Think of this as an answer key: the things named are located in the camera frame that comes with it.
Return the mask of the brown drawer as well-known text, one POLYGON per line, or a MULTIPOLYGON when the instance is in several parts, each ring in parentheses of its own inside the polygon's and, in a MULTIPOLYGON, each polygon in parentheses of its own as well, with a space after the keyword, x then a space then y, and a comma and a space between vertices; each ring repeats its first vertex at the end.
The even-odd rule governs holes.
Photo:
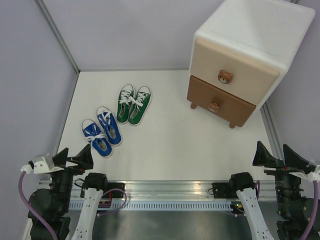
POLYGON ((252 115, 256 106, 215 87, 193 75, 189 78, 187 100, 190 108, 201 107, 229 122, 229 127, 242 127, 252 115), (210 103, 218 103, 219 111, 208 109, 210 103))

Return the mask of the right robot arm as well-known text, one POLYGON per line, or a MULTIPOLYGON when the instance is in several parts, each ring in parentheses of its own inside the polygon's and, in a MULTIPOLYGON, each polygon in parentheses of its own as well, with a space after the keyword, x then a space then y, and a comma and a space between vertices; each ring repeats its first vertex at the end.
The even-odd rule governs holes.
MULTIPOLYGON (((264 167, 264 173, 274 177, 280 240, 318 240, 320 238, 320 167, 283 145, 284 159, 271 155, 258 141, 252 165, 264 167)), ((231 175, 228 192, 238 198, 247 218, 254 240, 271 240, 258 204, 258 183, 248 172, 231 175)))

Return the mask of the blue sneaker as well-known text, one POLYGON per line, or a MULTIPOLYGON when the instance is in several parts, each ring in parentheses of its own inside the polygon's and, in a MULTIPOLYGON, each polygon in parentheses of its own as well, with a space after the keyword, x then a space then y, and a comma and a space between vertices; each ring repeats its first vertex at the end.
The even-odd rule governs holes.
POLYGON ((123 138, 112 111, 104 106, 100 106, 96 111, 96 115, 109 143, 112 146, 120 145, 123 138))
POLYGON ((91 119, 85 119, 81 124, 81 128, 86 140, 100 156, 103 158, 111 156, 113 152, 112 146, 107 140, 107 135, 101 131, 97 123, 91 119))

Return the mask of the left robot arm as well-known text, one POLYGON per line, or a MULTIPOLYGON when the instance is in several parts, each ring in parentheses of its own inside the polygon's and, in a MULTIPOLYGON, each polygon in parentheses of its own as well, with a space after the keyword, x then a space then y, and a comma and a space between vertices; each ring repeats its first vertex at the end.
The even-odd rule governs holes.
POLYGON ((69 156, 65 148, 55 156, 39 155, 21 171, 25 174, 49 174, 49 188, 37 189, 26 201, 28 218, 32 221, 30 237, 33 240, 90 240, 101 198, 109 193, 108 179, 102 173, 89 173, 81 186, 84 199, 80 217, 70 234, 69 211, 74 176, 94 167, 91 146, 87 144, 77 155, 69 156))

